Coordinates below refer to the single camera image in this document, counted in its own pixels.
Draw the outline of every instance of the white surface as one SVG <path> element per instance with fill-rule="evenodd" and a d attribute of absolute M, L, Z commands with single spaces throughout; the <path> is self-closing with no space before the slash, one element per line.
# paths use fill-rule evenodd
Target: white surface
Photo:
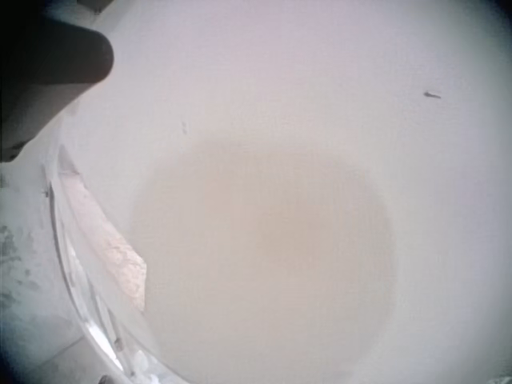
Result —
<path fill-rule="evenodd" d="M 510 40 L 484 11 L 135 3 L 110 29 L 114 70 L 70 108 L 63 140 L 143 257 L 155 249 L 131 232 L 137 200 L 199 143 L 354 164 L 390 218 L 395 305 L 352 380 L 485 382 L 512 347 L 512 79 Z"/>

